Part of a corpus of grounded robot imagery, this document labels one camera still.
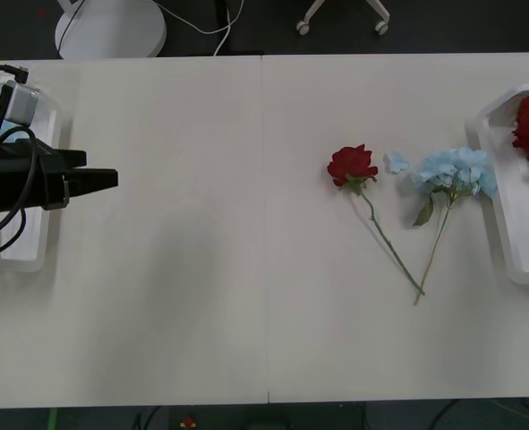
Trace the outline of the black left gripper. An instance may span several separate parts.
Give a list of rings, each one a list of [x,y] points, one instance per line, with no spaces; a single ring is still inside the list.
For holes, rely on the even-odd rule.
[[[118,186],[116,170],[84,168],[87,154],[83,150],[57,150],[43,142],[36,149],[37,158],[32,161],[29,143],[0,144],[0,212],[19,201],[27,183],[30,188],[21,206],[46,211],[66,207],[68,190],[71,197],[78,197]]]

